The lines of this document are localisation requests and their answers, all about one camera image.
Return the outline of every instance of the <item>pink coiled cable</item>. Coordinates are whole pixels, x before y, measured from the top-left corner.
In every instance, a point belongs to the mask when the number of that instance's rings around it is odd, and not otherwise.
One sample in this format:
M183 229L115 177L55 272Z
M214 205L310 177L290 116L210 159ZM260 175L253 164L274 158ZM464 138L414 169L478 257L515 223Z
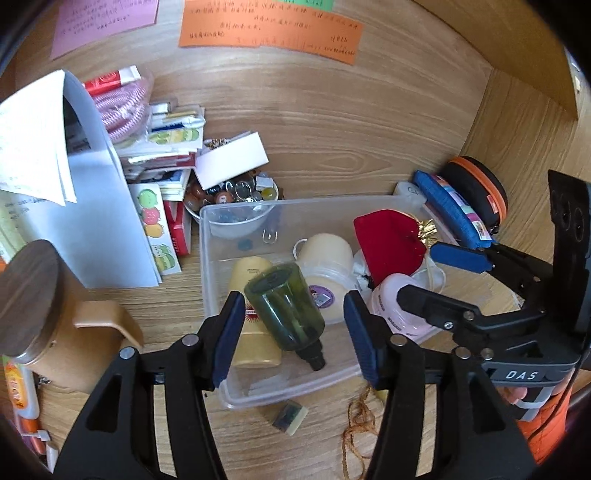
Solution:
M145 79L128 83L93 98L113 143L136 133L150 115L150 84Z

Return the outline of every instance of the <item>wooden jar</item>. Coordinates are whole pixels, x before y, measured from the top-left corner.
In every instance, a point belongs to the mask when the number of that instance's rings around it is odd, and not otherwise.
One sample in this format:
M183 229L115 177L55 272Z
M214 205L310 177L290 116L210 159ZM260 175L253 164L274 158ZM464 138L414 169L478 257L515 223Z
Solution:
M90 393L141 329L114 301L88 293L55 247L28 244L0 274L0 352L55 384Z

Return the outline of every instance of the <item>wooden lid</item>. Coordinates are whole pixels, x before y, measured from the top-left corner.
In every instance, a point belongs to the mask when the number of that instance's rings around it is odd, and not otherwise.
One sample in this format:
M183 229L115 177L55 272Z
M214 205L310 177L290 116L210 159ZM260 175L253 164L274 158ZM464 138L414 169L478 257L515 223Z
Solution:
M0 353L35 356L45 348L59 318L63 261L47 240L16 254L0 274Z

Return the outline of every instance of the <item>clear plastic container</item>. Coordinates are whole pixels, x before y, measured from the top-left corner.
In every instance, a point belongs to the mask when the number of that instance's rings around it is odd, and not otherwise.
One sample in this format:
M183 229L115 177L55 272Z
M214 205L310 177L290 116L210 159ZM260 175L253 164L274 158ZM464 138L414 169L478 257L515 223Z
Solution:
M219 230L220 215L233 209L258 208L258 215L273 210L268 221L255 231L232 228L232 235ZM367 213L394 209L415 215L419 220L431 218L422 206L413 206L400 196L349 196L318 199L280 200L262 204L227 203L211 205L200 212L200 254L203 302L206 317L217 315L228 294L228 282L234 262L242 257L257 255L272 263L293 261L294 244L317 233L339 235L359 249L353 220ZM263 241L265 228L277 225L277 240ZM440 238L450 242L450 238ZM250 408L304 395L361 373L353 343L345 322L326 325L320 337L326 366L314 372L294 352L283 352L281 365L272 368L231 368L228 378L219 388L220 401L228 408Z

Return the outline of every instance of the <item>eraser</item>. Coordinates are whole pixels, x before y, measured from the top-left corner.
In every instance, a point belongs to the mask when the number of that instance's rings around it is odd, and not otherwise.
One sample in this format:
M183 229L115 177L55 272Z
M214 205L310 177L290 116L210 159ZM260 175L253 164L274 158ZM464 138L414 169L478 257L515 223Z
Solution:
M308 409L293 400L288 400L285 407L281 409L273 426L283 433L292 436L300 427L301 422L308 415Z

